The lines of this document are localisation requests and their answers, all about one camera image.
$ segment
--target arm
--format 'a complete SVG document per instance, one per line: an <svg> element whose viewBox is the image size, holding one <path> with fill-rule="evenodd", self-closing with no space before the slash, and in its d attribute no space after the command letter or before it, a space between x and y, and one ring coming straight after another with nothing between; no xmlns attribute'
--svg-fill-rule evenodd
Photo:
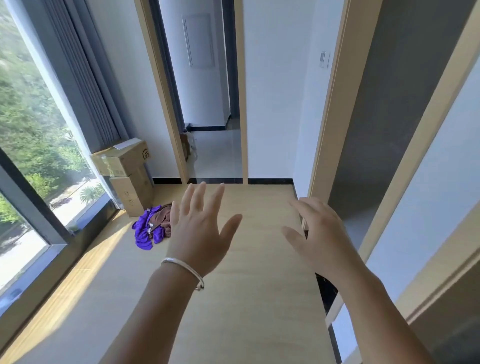
<svg viewBox="0 0 480 364"><path fill-rule="evenodd" d="M307 220L308 239L282 227L286 239L315 272L339 290L365 364L432 364L433 359L366 267L338 215L315 198L291 204Z"/></svg>
<svg viewBox="0 0 480 364"><path fill-rule="evenodd" d="M181 205L170 212L172 236L167 257L191 266L202 277L224 258L242 216L234 215L218 232L217 217L224 185L204 208L205 182L190 184ZM168 363L181 318L198 281L173 263L162 264L151 276L142 297L115 338L102 363Z"/></svg>

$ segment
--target green foliage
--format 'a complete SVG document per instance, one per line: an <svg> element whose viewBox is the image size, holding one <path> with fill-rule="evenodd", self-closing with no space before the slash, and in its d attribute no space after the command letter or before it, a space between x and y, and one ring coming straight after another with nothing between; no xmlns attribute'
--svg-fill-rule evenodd
<svg viewBox="0 0 480 364"><path fill-rule="evenodd" d="M103 189L102 185L97 183L96 186L85 187L80 192L80 201L82 201L84 204L89 204L98 200L104 193L105 190Z"/></svg>
<svg viewBox="0 0 480 364"><path fill-rule="evenodd" d="M0 0L0 148L44 199L73 183L67 171L92 175L4 0ZM18 219L1 197L0 221Z"/></svg>

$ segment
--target person's left hand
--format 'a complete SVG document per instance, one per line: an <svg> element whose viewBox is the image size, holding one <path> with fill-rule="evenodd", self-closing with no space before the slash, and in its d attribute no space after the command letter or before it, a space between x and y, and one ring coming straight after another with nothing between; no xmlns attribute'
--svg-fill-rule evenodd
<svg viewBox="0 0 480 364"><path fill-rule="evenodd" d="M172 236L167 250L167 257L187 263L202 277L225 257L242 220L241 214L232 216L218 233L217 217L225 185L217 187L204 207L205 189L205 182L196 187L189 184L180 206L173 201Z"/></svg>

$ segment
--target packing tape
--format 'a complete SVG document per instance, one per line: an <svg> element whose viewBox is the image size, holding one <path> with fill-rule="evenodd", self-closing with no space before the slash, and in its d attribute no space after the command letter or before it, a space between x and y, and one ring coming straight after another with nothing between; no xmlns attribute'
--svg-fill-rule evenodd
<svg viewBox="0 0 480 364"><path fill-rule="evenodd" d="M107 169L108 169L108 175L110 177L114 177L115 175L113 174L113 170L112 170L112 166L110 165L110 163L108 162L108 159L107 159L107 156L105 154L102 154L100 159L102 159L102 161L105 163L105 165L107 166Z"/></svg>

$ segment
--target wooden floor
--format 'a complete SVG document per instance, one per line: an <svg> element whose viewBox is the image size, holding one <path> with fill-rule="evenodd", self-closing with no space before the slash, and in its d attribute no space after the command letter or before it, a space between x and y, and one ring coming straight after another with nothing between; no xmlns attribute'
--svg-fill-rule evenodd
<svg viewBox="0 0 480 364"><path fill-rule="evenodd" d="M155 202L180 200L184 189L156 186ZM219 226L234 213L243 222L205 290L194 293L171 363L335 363L315 275L280 233L281 225L300 229L292 197L290 185L226 186ZM99 361L165 256L167 242L135 246L135 220L122 212L109 223L1 364Z"/></svg>

